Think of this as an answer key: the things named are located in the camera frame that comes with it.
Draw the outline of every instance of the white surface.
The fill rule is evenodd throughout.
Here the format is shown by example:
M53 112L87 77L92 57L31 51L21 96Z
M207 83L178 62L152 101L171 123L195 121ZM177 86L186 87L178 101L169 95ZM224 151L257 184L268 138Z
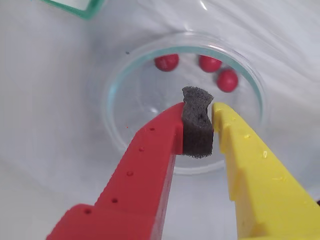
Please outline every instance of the white surface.
M0 160L0 239L43 240L74 204Z
M58 4L63 4L75 9L86 10L91 0L52 0Z
M16 223L4 209L1 239L16 239L19 230L25 233L21 239L43 239L69 206L52 201L51 191L75 199L72 203L97 199L121 157L97 110L103 83L127 51L185 30L210 32L254 63L270 99L265 140L316 196L319 10L317 1L302 0L113 0L84 21L38 0L0 1L0 158L48 191L20 185L25 180L16 171L2 175L11 179L1 181L2 207L14 210L26 203L34 215L10 212ZM227 196L223 171L175 176L164 239L234 240Z

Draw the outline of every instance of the green-edged container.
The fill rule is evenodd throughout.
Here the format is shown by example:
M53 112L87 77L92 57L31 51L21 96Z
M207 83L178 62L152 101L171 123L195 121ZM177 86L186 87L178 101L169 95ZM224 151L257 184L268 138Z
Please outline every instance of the green-edged container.
M43 0L84 19L92 18L108 0Z

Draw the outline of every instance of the red bead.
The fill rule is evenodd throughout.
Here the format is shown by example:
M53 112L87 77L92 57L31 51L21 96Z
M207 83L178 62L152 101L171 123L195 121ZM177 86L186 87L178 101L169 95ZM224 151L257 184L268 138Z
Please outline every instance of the red bead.
M207 72L213 73L221 67L222 62L218 59L209 56L200 55L199 57L199 66L200 68Z
M178 66L178 54L160 56L154 59L155 66L164 72L170 72Z
M231 93L238 85L238 76L232 69L223 70L216 81L218 88L226 93Z

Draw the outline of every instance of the hole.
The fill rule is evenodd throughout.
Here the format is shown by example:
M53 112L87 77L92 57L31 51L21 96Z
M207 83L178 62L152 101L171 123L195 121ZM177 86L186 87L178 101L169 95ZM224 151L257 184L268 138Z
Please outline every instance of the hole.
M200 116L198 116L198 120L200 120L200 119L204 119L204 116L202 113L200 114Z
M87 208L87 209L84 210L84 213L85 213L85 214L91 214L91 212L92 212L92 211L91 211L90 208Z

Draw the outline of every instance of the small red sphere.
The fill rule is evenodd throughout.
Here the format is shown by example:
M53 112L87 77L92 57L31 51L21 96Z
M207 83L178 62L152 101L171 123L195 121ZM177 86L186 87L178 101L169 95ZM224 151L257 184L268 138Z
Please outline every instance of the small red sphere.
M178 54L170 54L159 56L154 59L155 66L164 72L170 72L178 66L179 56Z
M219 74L216 84L221 91L231 93L238 85L238 76L232 69L223 70Z
M209 56L200 55L199 57L199 66L200 68L207 72L213 73L221 67L222 62L218 59Z

